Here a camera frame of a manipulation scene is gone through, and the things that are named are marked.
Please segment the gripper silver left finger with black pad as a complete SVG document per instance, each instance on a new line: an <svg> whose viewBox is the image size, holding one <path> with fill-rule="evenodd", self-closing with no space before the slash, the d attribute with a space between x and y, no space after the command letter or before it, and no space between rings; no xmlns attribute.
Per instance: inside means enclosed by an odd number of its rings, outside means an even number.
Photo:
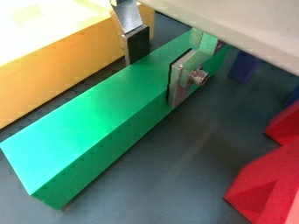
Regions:
<svg viewBox="0 0 299 224"><path fill-rule="evenodd" d="M136 0L110 0L120 25L126 63L138 62L150 53L150 26L144 24Z"/></svg>

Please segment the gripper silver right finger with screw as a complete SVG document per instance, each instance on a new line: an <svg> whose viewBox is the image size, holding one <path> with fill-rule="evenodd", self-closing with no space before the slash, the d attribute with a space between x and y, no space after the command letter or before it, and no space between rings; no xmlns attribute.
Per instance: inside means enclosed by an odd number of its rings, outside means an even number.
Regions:
<svg viewBox="0 0 299 224"><path fill-rule="evenodd" d="M193 28L191 48L170 65L167 102L175 108L189 97L193 87L201 87L211 77L203 67L221 55L226 43L209 33Z"/></svg>

